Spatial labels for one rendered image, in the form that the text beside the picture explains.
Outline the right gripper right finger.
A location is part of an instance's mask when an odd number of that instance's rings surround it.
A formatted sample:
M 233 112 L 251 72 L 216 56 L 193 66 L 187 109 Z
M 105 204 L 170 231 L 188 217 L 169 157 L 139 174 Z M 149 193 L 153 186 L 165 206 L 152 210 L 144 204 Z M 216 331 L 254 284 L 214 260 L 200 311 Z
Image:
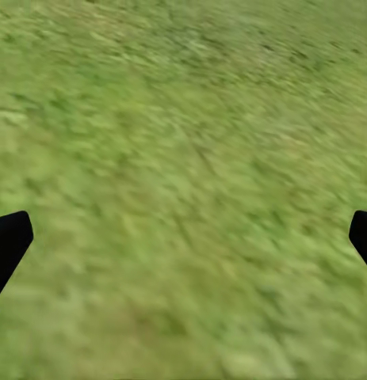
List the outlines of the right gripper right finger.
M 355 211 L 349 232 L 349 239 L 367 264 L 367 212 Z

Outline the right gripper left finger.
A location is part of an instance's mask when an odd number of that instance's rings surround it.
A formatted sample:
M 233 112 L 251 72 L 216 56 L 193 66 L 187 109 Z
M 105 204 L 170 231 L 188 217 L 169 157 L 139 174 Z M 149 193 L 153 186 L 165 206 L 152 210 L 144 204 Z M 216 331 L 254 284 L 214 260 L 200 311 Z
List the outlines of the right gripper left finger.
M 28 212 L 0 217 L 0 294 L 33 240 Z

